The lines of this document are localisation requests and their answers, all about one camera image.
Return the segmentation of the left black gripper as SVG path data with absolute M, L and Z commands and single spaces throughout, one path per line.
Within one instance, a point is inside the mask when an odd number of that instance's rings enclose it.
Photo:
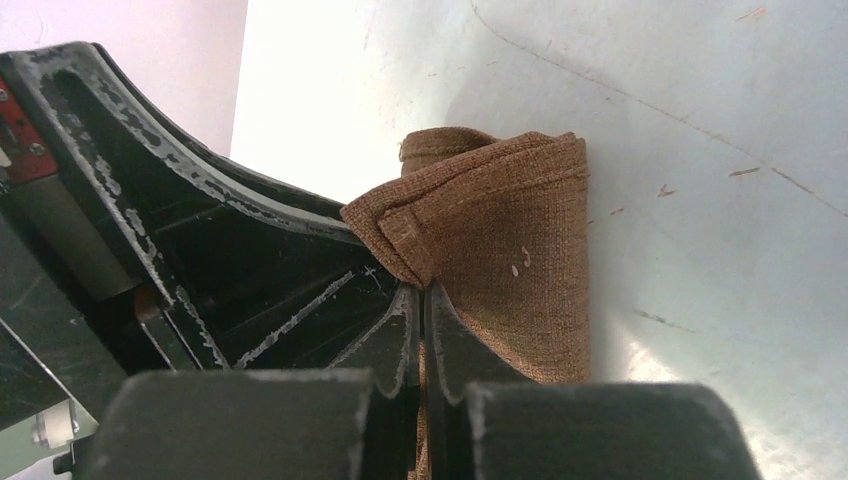
M 389 309 L 338 202 L 211 151 L 102 46 L 7 52 L 1 78 L 3 424 L 99 416 L 145 370 L 323 368 Z

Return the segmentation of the brown cloth napkin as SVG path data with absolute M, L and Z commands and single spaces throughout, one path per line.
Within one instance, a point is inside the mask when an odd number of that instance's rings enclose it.
M 543 383 L 590 377 L 588 161 L 572 132 L 408 134 L 401 175 L 343 207 L 398 280 L 440 283 L 464 324 Z

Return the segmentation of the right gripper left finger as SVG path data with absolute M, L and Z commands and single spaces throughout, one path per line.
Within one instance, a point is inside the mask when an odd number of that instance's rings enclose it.
M 145 373 L 79 461 L 83 479 L 403 479 L 414 467 L 419 294 L 325 369 Z

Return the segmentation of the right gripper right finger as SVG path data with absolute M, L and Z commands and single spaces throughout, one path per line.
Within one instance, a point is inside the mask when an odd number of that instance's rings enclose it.
M 544 385 L 423 296 L 428 463 L 435 479 L 756 479 L 741 428 L 710 388 Z

